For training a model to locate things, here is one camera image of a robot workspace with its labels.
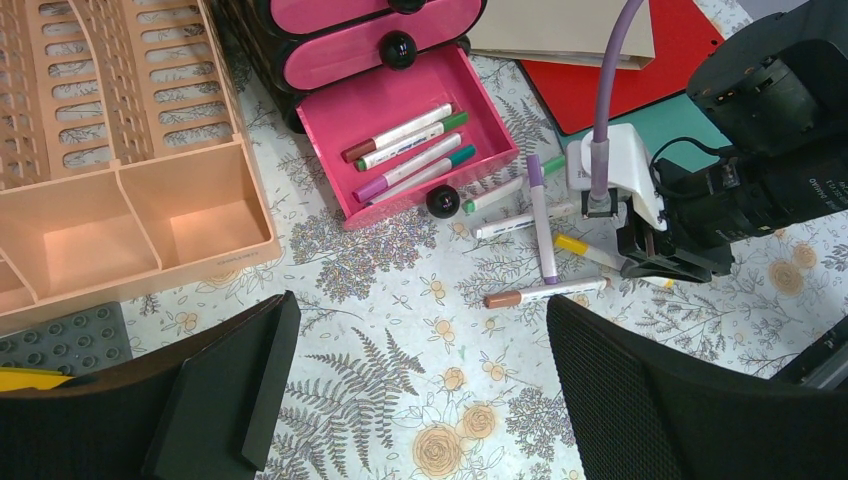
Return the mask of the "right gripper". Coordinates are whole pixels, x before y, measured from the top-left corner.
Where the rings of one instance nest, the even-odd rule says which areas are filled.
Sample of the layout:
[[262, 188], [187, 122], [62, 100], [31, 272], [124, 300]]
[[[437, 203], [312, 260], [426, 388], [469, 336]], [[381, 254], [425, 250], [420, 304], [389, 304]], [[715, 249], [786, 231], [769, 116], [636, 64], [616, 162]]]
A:
[[844, 155], [725, 161], [695, 173], [663, 160], [660, 170], [676, 175], [673, 191], [695, 196], [667, 201], [665, 231], [638, 218], [618, 231], [628, 279], [708, 282], [729, 274], [732, 244], [847, 208]]

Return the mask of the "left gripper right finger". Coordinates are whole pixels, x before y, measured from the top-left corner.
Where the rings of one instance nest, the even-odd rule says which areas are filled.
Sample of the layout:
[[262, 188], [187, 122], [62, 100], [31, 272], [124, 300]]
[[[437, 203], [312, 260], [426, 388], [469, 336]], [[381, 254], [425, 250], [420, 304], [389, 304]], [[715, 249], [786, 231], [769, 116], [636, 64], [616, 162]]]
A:
[[847, 475], [847, 390], [729, 370], [560, 295], [547, 329], [589, 479]]

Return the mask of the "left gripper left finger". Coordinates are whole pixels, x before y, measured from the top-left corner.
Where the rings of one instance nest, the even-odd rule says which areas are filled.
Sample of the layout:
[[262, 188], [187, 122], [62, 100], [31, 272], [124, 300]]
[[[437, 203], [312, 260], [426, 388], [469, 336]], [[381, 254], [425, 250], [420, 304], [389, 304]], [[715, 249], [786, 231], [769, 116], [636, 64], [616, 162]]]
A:
[[285, 292], [50, 390], [1, 396], [5, 479], [251, 479], [269, 457], [301, 311]]

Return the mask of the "yellow cap white marker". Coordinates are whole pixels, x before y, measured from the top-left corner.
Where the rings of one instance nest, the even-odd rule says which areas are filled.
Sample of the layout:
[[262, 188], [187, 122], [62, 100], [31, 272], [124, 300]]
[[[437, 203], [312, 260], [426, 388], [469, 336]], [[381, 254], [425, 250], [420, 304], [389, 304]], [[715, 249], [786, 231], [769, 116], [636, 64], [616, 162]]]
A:
[[[621, 278], [624, 278], [622, 271], [627, 263], [627, 259], [618, 254], [609, 253], [603, 249], [592, 246], [565, 234], [557, 234], [554, 237], [554, 246], [601, 266], [607, 267], [612, 272], [618, 274]], [[559, 287], [556, 290], [556, 292], [558, 294], [574, 294], [600, 291], [608, 288], [611, 283], [612, 280], [608, 277], [591, 277], [565, 282], [562, 287]]]

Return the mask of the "light green cap marker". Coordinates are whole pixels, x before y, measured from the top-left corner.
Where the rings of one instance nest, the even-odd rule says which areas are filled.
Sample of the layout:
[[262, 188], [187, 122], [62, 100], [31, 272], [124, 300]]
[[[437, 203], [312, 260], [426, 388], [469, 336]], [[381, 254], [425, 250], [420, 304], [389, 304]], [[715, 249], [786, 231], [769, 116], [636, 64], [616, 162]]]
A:
[[[543, 175], [547, 177], [563, 169], [565, 165], [566, 158], [564, 155], [560, 155], [548, 160], [545, 163], [542, 163], [541, 168], [543, 171]], [[494, 189], [488, 190], [481, 195], [466, 200], [461, 205], [461, 208], [466, 214], [474, 213], [476, 211], [482, 210], [484, 207], [487, 207], [503, 198], [506, 198], [518, 192], [528, 184], [529, 180], [526, 174], [515, 177], [512, 180]]]

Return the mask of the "purple cap white marker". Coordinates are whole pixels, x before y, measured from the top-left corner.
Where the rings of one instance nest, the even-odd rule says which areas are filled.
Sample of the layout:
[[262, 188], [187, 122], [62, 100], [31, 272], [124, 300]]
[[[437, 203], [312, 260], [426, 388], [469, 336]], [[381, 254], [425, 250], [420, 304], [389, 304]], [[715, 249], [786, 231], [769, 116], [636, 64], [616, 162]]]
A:
[[546, 285], [555, 285], [559, 282], [559, 277], [546, 204], [544, 172], [539, 156], [536, 154], [529, 155], [526, 159], [526, 167], [542, 278]]

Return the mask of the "teal cap white marker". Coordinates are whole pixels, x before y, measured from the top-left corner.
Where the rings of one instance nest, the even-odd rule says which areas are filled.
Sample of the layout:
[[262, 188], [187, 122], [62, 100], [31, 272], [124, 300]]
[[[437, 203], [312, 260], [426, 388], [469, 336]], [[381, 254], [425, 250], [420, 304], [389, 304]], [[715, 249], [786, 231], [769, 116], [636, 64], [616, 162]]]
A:
[[400, 183], [392, 186], [385, 192], [377, 195], [376, 197], [368, 200], [366, 202], [367, 206], [379, 203], [381, 201], [387, 200], [391, 197], [394, 197], [398, 194], [401, 194], [407, 190], [416, 188], [424, 183], [427, 183], [431, 180], [434, 180], [449, 171], [453, 168], [461, 165], [466, 160], [471, 158], [476, 153], [476, 147], [474, 145], [467, 145], [460, 148], [455, 153], [448, 155], [440, 160], [433, 162], [428, 167], [423, 170], [409, 176], [408, 178], [402, 180]]

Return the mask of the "green cap white marker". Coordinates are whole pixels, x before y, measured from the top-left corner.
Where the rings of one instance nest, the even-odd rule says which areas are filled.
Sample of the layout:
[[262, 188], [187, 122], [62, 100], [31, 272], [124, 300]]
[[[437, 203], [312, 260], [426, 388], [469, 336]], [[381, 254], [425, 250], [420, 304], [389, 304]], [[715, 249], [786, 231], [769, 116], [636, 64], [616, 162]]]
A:
[[401, 136], [398, 140], [392, 141], [384, 147], [380, 147], [373, 152], [360, 156], [354, 162], [354, 166], [359, 172], [364, 172], [370, 168], [374, 168], [430, 141], [431, 139], [439, 137], [450, 130], [464, 125], [468, 122], [468, 120], [468, 112], [460, 112], [444, 119], [437, 120], [430, 125]]

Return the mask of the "pink cap white marker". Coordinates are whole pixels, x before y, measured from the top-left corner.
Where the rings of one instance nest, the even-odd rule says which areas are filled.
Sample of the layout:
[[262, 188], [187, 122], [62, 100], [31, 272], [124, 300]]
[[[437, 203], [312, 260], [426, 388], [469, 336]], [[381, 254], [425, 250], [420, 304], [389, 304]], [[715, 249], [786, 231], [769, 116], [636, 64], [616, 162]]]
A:
[[363, 186], [357, 188], [352, 192], [353, 198], [360, 203], [371, 200], [431, 162], [444, 157], [450, 151], [458, 148], [461, 144], [461, 139], [461, 133], [449, 134], [444, 140], [436, 143], [422, 153], [399, 164], [386, 173], [378, 175]]

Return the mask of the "brown cap white marker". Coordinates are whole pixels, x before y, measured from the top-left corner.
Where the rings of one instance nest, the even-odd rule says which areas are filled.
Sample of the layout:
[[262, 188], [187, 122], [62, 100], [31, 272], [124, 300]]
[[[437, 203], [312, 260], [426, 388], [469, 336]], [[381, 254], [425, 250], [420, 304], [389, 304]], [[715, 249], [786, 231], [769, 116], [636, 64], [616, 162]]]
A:
[[444, 103], [438, 107], [429, 110], [417, 117], [414, 117], [404, 123], [401, 123], [387, 131], [374, 135], [362, 142], [344, 150], [341, 153], [342, 158], [347, 163], [352, 163], [359, 159], [362, 155], [376, 151], [397, 141], [398, 139], [408, 135], [423, 127], [429, 126], [438, 120], [447, 118], [454, 111], [452, 103]]

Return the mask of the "pink bottom drawer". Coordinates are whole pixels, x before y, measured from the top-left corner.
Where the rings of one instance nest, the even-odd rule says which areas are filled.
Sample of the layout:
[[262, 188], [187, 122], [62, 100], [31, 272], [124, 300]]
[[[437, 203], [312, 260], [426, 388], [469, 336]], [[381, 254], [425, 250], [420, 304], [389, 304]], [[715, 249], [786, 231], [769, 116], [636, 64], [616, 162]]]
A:
[[441, 185], [476, 181], [519, 149], [465, 51], [449, 44], [403, 71], [378, 67], [297, 109], [354, 230], [418, 206]]

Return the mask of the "pink drawer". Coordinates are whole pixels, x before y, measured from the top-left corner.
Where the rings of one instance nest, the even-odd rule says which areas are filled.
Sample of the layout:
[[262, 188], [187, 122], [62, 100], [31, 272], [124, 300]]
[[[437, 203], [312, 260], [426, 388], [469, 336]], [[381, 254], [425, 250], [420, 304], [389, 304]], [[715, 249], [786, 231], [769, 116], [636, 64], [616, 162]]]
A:
[[519, 149], [465, 51], [449, 44], [403, 71], [378, 67], [297, 109], [354, 230], [418, 206], [441, 185], [476, 181]]
[[286, 49], [275, 68], [279, 88], [312, 92], [384, 66], [382, 49], [392, 34], [405, 34], [411, 49], [423, 52], [458, 40], [479, 20], [484, 1], [427, 1], [416, 13], [383, 13]]
[[425, 0], [273, 0], [269, 11], [281, 30], [305, 35], [386, 10], [416, 13], [425, 3]]

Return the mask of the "pink top drawer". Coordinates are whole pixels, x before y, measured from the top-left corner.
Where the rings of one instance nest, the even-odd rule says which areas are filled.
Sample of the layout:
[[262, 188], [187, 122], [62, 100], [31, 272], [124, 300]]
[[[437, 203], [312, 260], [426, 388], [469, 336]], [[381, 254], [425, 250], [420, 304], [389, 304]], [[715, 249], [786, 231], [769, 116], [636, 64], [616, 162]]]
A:
[[386, 10], [416, 13], [425, 3], [425, 0], [273, 0], [269, 11], [281, 30], [305, 35]]

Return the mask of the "black drawer cabinet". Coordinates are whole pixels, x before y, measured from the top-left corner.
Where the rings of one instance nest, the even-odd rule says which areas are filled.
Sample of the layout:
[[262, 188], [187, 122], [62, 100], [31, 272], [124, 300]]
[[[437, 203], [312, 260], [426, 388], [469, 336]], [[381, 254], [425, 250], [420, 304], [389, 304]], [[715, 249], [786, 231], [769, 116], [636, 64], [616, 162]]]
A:
[[[280, 65], [281, 55], [286, 49], [305, 39], [316, 37], [344, 26], [351, 26], [363, 19], [373, 19], [383, 13], [397, 12], [386, 10], [311, 34], [295, 35], [284, 32], [275, 24], [269, 11], [270, 2], [217, 1], [214, 7], [220, 26], [228, 29], [242, 48], [245, 58], [253, 67], [254, 73], [268, 90], [269, 95], [280, 111], [286, 127], [293, 132], [306, 134], [297, 113], [301, 102], [307, 96], [328, 86], [338, 84], [343, 80], [312, 92], [292, 93], [284, 91], [279, 88], [279, 75], [275, 72], [275, 68]], [[470, 42], [467, 38], [468, 32], [449, 44], [455, 44], [461, 47], [465, 53], [468, 53], [470, 50]], [[381, 51], [381, 56], [386, 63], [381, 67], [386, 67], [393, 71], [407, 70], [414, 65], [419, 55], [431, 50], [423, 52], [413, 51], [411, 49], [410, 37], [405, 34], [392, 34], [388, 37], [388, 45]]]

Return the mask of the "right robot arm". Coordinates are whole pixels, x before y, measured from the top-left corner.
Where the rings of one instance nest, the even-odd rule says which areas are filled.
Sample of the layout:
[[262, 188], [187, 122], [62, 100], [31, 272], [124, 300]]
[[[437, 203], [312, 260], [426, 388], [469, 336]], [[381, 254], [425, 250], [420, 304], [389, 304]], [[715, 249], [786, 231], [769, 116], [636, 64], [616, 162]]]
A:
[[647, 164], [664, 201], [657, 226], [635, 209], [617, 232], [626, 278], [706, 283], [734, 243], [847, 207], [847, 5], [808, 1], [718, 47], [687, 96], [727, 138], [712, 165]]

